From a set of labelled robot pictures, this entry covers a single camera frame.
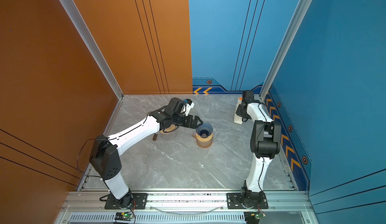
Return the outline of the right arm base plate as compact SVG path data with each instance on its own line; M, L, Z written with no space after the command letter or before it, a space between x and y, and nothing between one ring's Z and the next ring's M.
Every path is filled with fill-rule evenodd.
M268 201L263 192L249 192L242 196L240 192L227 193L227 207L235 209L267 210Z

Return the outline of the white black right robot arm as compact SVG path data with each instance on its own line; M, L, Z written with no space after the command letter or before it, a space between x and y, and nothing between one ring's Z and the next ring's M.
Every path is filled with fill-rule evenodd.
M252 90L242 92L235 110L235 122L253 121L250 150L253 160L250 173L241 188L240 202L245 209L267 209L264 180L273 158L280 152L281 124L267 112L267 106L254 98Z

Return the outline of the blue glass ribbed dripper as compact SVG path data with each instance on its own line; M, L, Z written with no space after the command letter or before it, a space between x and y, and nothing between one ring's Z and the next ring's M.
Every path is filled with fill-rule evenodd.
M209 123L203 123L196 129L196 134L202 138L207 138L213 133L213 127Z

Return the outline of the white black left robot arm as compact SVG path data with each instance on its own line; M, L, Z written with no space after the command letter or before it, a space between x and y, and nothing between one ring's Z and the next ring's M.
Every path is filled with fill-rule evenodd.
M172 98L168 105L147 113L137 124L110 136L103 134L93 139L89 162L110 191L113 204L121 209L134 207L134 197L122 173L120 156L144 138L172 126L196 129L204 122L190 111L191 99Z

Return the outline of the wooden dripper ring stand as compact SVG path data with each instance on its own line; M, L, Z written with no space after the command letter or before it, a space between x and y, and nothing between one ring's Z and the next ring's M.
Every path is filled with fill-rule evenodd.
M179 128L178 126L172 124L170 127L166 128L166 129L163 129L161 132L162 133L171 133L171 132L175 131L178 128Z

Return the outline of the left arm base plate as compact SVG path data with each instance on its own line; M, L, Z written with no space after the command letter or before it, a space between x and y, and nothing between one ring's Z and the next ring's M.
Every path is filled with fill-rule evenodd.
M148 194L147 193L128 193L121 199L116 199L112 194L103 196L100 200L106 197L106 210L144 210L146 207Z

